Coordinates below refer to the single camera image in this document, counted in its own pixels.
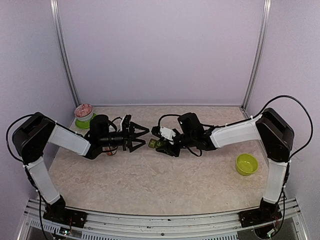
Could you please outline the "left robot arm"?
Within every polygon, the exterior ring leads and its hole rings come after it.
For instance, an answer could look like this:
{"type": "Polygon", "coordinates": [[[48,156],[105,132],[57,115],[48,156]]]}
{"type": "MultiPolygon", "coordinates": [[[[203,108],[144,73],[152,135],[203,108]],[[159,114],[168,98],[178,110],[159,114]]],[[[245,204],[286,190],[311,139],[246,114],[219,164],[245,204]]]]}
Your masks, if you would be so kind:
{"type": "Polygon", "coordinates": [[[88,132],[81,135],[36,112],[22,117],[24,123],[11,137],[6,137],[6,143],[14,145],[18,154],[15,159],[23,163],[40,199],[45,202],[46,211],[63,223],[70,218],[70,211],[55,188],[44,163],[43,155],[47,144],[53,144],[89,160],[107,152],[106,148],[122,147],[124,151],[133,152],[145,145],[145,140],[140,137],[150,130],[132,122],[131,118],[132,116],[127,114],[122,118],[120,128],[117,128],[107,115],[96,115],[89,122],[88,132]]]}

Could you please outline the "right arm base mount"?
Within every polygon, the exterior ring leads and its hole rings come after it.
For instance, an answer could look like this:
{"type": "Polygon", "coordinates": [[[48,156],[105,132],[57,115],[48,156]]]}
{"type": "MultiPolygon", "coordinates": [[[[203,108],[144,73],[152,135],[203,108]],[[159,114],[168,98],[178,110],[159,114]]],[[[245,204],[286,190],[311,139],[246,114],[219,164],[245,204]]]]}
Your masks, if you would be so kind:
{"type": "Polygon", "coordinates": [[[260,225],[282,218],[278,203],[269,203],[261,199],[258,208],[243,210],[238,213],[242,228],[260,225]]]}

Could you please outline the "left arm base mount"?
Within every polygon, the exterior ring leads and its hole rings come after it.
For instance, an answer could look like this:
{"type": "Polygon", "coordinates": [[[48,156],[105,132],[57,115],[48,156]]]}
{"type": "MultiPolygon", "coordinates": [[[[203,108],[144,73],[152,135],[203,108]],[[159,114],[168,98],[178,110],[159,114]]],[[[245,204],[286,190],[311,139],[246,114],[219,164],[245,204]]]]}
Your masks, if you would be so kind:
{"type": "Polygon", "coordinates": [[[52,204],[45,203],[43,217],[45,220],[83,229],[87,219],[87,213],[66,208],[66,202],[60,195],[60,198],[56,202],[52,204]]]}

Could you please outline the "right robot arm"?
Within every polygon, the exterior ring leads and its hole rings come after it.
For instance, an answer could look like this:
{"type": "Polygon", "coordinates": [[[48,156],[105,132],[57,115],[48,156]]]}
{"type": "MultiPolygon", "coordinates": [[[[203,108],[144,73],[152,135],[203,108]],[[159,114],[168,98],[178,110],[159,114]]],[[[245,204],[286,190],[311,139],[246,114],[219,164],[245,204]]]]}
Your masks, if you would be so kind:
{"type": "Polygon", "coordinates": [[[160,215],[188,215],[244,210],[258,207],[256,218],[266,222],[276,212],[280,191],[283,188],[285,174],[290,167],[290,159],[300,165],[303,157],[298,150],[292,150],[293,130],[273,109],[263,109],[257,116],[225,126],[203,129],[197,116],[187,113],[179,117],[183,132],[171,130],[171,138],[164,138],[164,144],[158,148],[160,153],[177,157],[182,149],[197,148],[199,151],[221,150],[227,146],[240,147],[246,142],[261,141],[268,159],[266,183],[250,178],[235,177],[230,170],[218,167],[213,181],[222,184],[225,189],[209,189],[209,180],[197,181],[187,185],[187,200],[180,192],[165,192],[169,201],[157,200],[156,212],[160,215]]]}

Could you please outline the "green weekly pill organizer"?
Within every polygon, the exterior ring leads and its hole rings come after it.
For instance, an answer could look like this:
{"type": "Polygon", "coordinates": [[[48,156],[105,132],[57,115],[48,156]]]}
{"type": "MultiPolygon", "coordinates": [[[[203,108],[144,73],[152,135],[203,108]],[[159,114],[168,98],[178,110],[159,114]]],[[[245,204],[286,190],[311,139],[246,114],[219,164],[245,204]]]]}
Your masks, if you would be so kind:
{"type": "Polygon", "coordinates": [[[151,149],[158,149],[158,148],[161,148],[166,142],[164,140],[161,140],[161,139],[153,139],[151,138],[149,140],[149,143],[148,143],[148,147],[151,148],[151,149]]]}

